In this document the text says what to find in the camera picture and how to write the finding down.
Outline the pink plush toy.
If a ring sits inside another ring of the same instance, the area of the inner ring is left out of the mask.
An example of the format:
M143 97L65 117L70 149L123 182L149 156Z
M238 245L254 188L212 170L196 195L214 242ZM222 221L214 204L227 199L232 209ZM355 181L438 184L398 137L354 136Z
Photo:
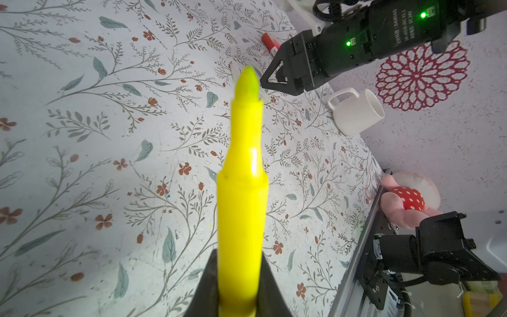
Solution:
M442 214L440 193L435 183L422 174L386 174L381 185L386 192L381 196L380 207L393 225L415 229L426 218Z

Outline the yellow highlighter pen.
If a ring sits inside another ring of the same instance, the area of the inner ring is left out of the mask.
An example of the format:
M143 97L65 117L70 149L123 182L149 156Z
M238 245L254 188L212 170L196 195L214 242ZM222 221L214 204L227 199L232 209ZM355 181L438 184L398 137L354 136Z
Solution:
M264 105L253 67L231 102L231 140L217 176L219 316L255 316L269 181L261 157Z

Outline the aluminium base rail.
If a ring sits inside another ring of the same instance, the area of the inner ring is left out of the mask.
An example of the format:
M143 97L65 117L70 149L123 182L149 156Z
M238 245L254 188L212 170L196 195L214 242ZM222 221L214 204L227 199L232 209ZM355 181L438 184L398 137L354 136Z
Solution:
M390 289L389 271L378 259L380 247L376 239L396 235L398 230L380 208L381 196L386 192L384 186L378 188L329 316L404 315L403 296L399 291Z

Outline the white ceramic mug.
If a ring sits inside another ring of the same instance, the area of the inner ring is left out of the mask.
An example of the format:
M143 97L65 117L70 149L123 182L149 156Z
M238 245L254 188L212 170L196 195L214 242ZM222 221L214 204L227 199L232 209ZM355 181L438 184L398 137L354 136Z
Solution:
M370 90L345 88L334 92L327 102L338 130L356 136L385 118L382 103Z

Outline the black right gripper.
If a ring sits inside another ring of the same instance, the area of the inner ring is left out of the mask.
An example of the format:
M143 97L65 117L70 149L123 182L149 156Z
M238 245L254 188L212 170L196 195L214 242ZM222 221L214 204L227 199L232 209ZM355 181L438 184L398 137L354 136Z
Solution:
M327 26L301 32L280 47L261 76L264 89L288 95L313 91L336 76L405 50L430 44L442 54L466 23L467 34L486 29L486 19L506 10L505 1L311 1L301 8Z

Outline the white red marker pen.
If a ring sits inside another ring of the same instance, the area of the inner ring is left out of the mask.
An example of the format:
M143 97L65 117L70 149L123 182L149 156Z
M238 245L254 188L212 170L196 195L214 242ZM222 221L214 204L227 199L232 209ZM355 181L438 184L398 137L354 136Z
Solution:
M281 44L278 42L278 40L266 32L262 34L261 41L264 43L265 47L269 50L272 56L275 56L281 47Z

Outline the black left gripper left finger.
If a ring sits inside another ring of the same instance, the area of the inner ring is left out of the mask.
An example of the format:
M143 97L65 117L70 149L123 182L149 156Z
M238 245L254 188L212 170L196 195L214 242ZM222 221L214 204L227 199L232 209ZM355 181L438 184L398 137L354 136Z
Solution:
M213 250L184 317L219 315L217 250Z

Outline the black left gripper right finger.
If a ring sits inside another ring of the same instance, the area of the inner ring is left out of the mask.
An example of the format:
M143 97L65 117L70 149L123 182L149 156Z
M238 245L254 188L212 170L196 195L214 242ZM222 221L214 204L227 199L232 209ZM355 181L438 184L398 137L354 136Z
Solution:
M256 303L256 316L292 316L278 288L277 282L272 274L271 268L264 254L261 258L260 282Z

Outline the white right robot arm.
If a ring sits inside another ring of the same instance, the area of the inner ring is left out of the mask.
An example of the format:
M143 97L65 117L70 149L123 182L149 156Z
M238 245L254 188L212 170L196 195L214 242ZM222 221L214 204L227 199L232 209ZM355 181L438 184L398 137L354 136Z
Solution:
M355 135L383 119L383 105L403 111L434 106L466 77L461 31L481 33L505 1L278 1L309 25L277 46L261 77L263 88L298 96L377 59L377 92L346 88L332 95L335 125ZM506 223L481 217L466 232L466 215L439 210L435 184L415 173L382 179L381 210L414 235L384 235L365 246L361 279L372 284L384 270L416 273L414 284L497 281L506 271Z

